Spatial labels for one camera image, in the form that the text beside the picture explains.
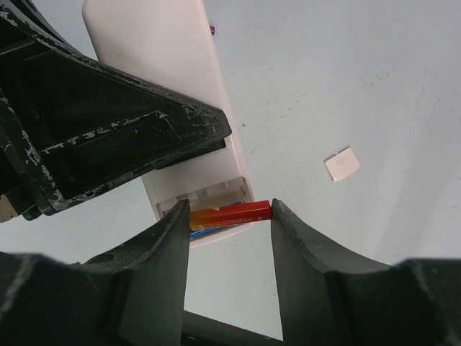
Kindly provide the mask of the white red remote control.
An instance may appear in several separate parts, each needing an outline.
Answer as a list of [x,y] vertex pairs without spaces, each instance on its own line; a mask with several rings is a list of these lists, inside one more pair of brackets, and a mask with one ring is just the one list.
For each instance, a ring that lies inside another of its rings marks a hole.
[[230,135],[143,176],[161,218],[180,200],[193,211],[254,200],[210,24],[202,1],[85,1],[84,24],[104,64],[168,89],[176,101],[161,108],[174,140],[225,116]]

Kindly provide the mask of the blue battery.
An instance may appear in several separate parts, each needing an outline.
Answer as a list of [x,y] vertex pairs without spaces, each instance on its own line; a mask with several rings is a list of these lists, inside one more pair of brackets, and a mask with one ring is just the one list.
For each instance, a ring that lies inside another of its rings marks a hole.
[[233,215],[237,212],[238,205],[240,203],[191,212],[189,217],[190,239],[196,239],[221,228],[235,226],[236,217]]

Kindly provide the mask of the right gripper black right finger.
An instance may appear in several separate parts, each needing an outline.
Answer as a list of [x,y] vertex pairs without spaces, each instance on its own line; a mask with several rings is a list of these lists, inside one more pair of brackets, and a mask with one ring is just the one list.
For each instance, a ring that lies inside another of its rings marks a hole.
[[272,202],[271,240],[286,345],[458,345],[460,261],[387,265]]

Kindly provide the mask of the red battery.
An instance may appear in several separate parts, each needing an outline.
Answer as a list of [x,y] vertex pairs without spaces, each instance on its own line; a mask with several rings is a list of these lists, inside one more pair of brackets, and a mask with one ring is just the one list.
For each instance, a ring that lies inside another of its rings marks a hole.
[[271,217],[272,209],[270,202],[263,200],[191,212],[189,215],[189,226],[192,231],[199,231],[265,221]]

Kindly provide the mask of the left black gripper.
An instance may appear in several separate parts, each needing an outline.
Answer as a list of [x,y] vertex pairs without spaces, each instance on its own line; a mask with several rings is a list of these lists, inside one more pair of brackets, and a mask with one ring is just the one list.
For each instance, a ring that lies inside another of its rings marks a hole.
[[211,109],[174,140],[166,88],[68,44],[33,1],[1,2],[1,222],[58,213],[231,134]]

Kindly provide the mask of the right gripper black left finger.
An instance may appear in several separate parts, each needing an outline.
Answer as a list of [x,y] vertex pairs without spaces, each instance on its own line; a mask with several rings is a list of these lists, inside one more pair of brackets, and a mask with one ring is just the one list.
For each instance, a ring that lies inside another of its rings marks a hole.
[[178,345],[189,203],[84,264],[1,254],[3,345]]

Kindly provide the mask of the white battery cover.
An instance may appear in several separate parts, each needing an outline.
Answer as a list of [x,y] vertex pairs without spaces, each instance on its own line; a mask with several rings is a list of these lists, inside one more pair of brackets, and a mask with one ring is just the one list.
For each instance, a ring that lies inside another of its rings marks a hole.
[[360,168],[360,162],[352,147],[335,152],[324,161],[325,168],[333,182],[339,182]]

